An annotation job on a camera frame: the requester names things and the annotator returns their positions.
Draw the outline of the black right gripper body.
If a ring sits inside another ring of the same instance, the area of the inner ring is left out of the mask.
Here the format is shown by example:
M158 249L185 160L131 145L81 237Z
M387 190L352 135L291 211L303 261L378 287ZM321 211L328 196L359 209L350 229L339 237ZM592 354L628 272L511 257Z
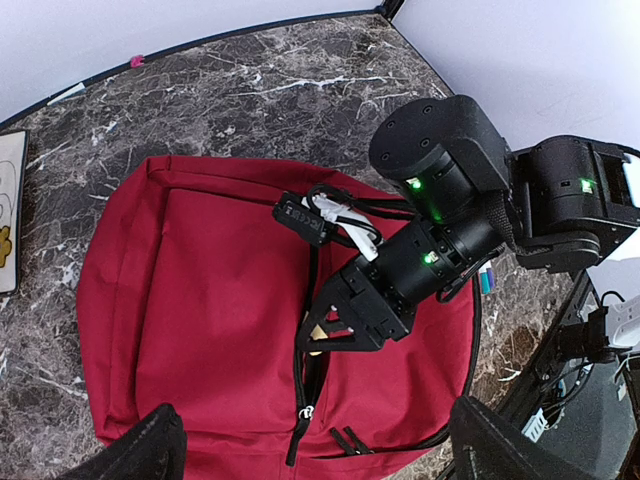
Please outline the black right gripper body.
M332 275L322 289L325 287L348 288L354 295L361 294L370 322L385 342L389 339L399 341L411 333L415 322L415 308L406 303L383 280L376 267L365 260L351 260Z

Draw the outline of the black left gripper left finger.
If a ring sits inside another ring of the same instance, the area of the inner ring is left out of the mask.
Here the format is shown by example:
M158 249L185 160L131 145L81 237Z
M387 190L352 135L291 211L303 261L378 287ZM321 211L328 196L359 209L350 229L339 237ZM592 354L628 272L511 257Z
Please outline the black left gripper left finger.
M168 403L159 405L109 447L58 479L184 478L187 435Z

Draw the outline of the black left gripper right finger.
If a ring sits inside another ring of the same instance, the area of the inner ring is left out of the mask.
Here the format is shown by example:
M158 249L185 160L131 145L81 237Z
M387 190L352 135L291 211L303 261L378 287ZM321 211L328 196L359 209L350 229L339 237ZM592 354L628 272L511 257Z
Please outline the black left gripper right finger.
M474 397L459 397L449 432L458 479L591 479L575 465L538 447Z

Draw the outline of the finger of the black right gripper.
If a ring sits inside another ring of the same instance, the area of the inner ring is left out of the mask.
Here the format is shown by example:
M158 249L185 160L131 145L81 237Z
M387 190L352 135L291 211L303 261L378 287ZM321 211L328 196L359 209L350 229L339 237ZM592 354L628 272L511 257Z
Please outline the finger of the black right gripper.
M385 339L372 326L363 300L361 294L354 295L348 288L323 288L299 327L296 346L306 353L380 350L385 344ZM329 335L328 339L309 339L316 325Z

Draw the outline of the yellow pink pastel highlighter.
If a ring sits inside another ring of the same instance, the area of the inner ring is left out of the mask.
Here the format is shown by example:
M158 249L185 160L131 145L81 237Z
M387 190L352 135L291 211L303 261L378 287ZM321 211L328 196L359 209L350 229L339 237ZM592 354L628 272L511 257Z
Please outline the yellow pink pastel highlighter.
M319 325L316 325L313 328L309 336L309 339L314 341L325 340L328 338L329 338L329 335ZM309 352L310 356L318 356L321 354L322 354L322 351Z

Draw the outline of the purple cap marker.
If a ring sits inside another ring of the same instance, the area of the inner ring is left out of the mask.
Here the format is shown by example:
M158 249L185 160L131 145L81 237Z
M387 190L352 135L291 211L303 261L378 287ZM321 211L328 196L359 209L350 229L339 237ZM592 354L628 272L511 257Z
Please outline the purple cap marker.
M495 289L495 276L491 267L483 266L479 271L481 291L483 295L491 293Z

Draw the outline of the red student backpack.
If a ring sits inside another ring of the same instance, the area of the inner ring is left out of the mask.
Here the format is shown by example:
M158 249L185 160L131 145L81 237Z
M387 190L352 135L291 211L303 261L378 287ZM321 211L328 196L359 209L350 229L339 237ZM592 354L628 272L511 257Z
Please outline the red student backpack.
M272 210L319 183L385 198L306 163L185 156L146 159L111 195L76 300L99 440L168 403L189 479L381 479L447 439L479 349L476 283L423 302L403 340L301 376L306 301L352 252L313 254Z

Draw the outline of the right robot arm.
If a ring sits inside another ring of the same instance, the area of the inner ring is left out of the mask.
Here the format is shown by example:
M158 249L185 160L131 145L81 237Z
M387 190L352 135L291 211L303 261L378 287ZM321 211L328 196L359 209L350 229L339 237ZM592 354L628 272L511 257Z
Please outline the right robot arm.
M503 248L529 270L600 264L639 226L624 165L635 150L559 135L512 151L465 95L419 99L376 130L369 162L413 208L374 259L321 288L296 338L305 352L376 351L418 305L448 302Z

